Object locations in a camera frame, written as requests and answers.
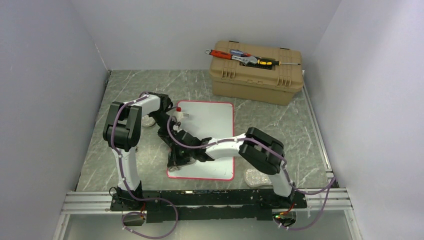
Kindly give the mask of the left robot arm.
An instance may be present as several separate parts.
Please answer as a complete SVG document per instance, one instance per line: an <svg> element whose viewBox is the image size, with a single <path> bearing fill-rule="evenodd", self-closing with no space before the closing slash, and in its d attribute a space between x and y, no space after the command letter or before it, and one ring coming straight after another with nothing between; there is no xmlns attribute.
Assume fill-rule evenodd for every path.
<svg viewBox="0 0 424 240"><path fill-rule="evenodd" d="M118 170L116 194L131 210L144 203L142 181L137 172L136 146L142 134L142 118L173 107L167 94L142 92L135 100L110 104L102 136L111 148Z"/></svg>

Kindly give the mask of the red framed whiteboard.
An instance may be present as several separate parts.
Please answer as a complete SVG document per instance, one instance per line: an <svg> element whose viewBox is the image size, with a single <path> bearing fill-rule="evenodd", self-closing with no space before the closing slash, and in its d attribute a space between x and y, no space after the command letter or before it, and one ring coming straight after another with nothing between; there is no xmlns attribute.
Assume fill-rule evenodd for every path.
<svg viewBox="0 0 424 240"><path fill-rule="evenodd" d="M177 103L181 112L188 114L182 119L181 127L186 132L204 139L225 139L234 136L234 105L230 102L181 100ZM179 170L167 171L172 179L231 181L235 176L233 157L215 161L196 161Z"/></svg>

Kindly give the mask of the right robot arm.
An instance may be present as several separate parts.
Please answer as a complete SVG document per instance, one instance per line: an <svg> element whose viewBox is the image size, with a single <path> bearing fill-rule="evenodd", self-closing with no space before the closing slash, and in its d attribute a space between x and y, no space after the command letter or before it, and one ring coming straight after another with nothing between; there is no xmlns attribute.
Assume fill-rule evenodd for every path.
<svg viewBox="0 0 424 240"><path fill-rule="evenodd" d="M181 167L191 160L204 163L241 157L268 175L280 207L287 208L295 201L294 188L286 173L284 145L258 128L250 127L246 133L230 138L199 139L185 130L172 130L168 126L167 135L171 146L170 167Z"/></svg>

